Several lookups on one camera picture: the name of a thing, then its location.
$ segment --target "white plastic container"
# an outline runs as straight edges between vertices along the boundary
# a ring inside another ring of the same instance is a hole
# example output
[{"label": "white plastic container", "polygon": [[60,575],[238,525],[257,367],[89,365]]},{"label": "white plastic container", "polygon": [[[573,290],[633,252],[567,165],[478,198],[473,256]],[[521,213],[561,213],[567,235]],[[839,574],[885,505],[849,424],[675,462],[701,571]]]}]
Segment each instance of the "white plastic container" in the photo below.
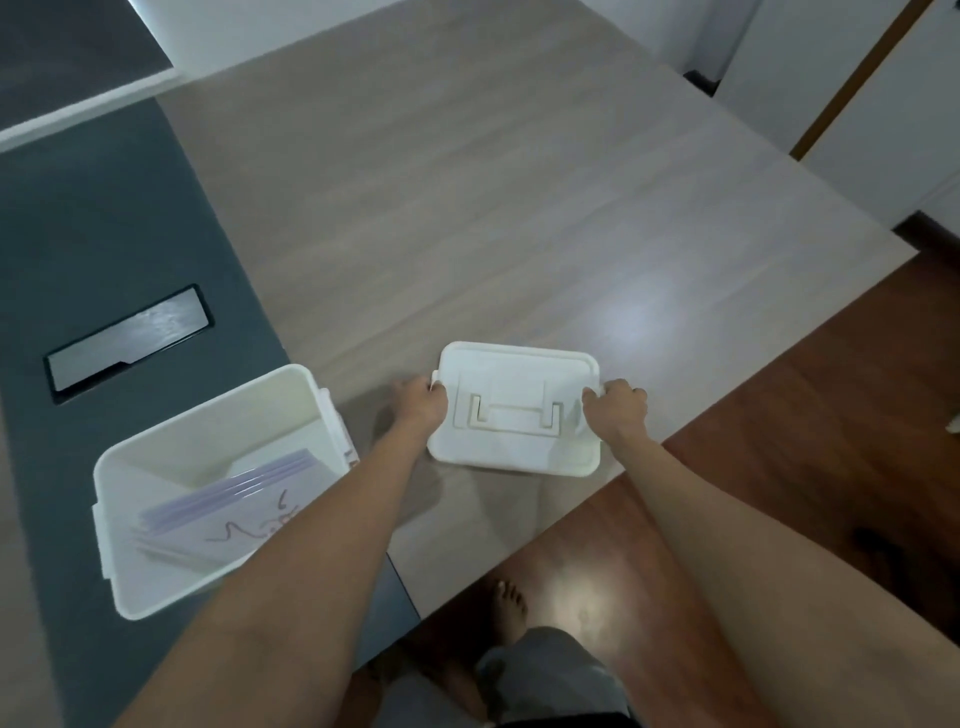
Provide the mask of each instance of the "white plastic container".
[{"label": "white plastic container", "polygon": [[93,522],[117,612],[148,617],[250,558],[191,570],[149,554],[132,542],[140,511],[304,448],[339,475],[357,459],[329,392],[289,364],[104,452],[93,469]]},{"label": "white plastic container", "polygon": [[438,460],[580,477],[600,465],[581,404],[584,387],[600,389],[588,353],[455,341],[433,378],[449,399],[427,443]]}]

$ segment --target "dark wooden floor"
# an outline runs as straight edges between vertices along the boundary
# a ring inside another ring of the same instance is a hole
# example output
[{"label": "dark wooden floor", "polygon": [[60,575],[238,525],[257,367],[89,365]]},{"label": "dark wooden floor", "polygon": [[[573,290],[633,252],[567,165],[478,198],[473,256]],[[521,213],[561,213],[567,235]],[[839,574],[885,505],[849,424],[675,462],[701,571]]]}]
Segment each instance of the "dark wooden floor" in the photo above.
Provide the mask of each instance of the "dark wooden floor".
[{"label": "dark wooden floor", "polygon": [[[666,445],[960,641],[960,436],[945,432],[957,412],[960,272],[924,252]],[[496,575],[528,594],[533,623],[608,663],[650,724],[776,725],[625,478]],[[474,585],[414,645],[469,662],[486,604]],[[376,691],[352,690],[345,722],[362,723]]]}]

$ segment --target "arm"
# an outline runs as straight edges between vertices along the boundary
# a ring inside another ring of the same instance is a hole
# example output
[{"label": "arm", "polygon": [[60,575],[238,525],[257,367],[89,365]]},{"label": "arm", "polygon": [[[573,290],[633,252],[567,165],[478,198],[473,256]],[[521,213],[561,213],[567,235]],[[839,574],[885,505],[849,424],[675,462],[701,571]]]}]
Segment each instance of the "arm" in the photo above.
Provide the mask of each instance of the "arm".
[{"label": "arm", "polygon": [[225,581],[116,728],[330,725],[400,499],[446,391],[396,388],[372,452]]},{"label": "arm", "polygon": [[784,726],[960,725],[960,649],[865,575],[688,470],[647,437],[646,393],[584,393]]}]

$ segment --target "hand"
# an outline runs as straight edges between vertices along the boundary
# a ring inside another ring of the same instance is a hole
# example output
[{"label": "hand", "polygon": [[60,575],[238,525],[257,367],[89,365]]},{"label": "hand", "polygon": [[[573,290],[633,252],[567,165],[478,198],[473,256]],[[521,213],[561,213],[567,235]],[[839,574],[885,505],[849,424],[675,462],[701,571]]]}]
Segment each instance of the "hand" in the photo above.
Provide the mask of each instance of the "hand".
[{"label": "hand", "polygon": [[608,381],[604,389],[601,397],[589,387],[584,389],[584,417],[594,434],[614,449],[646,440],[647,393],[632,389],[626,379]]},{"label": "hand", "polygon": [[446,388],[438,381],[430,386],[429,376],[415,376],[394,382],[394,427],[407,427],[424,440],[446,417]]}]

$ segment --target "grey pants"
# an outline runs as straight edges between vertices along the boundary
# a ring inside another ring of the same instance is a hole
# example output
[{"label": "grey pants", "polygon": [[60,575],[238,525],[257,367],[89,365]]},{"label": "grey pants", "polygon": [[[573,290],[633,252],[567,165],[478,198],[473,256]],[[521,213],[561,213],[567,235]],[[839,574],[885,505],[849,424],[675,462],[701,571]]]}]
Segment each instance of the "grey pants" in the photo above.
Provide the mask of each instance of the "grey pants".
[{"label": "grey pants", "polygon": [[[477,663],[477,684],[498,723],[549,716],[633,711],[620,681],[563,630],[535,627],[509,647],[494,647]],[[373,728],[478,728],[419,673],[384,692]]]}]

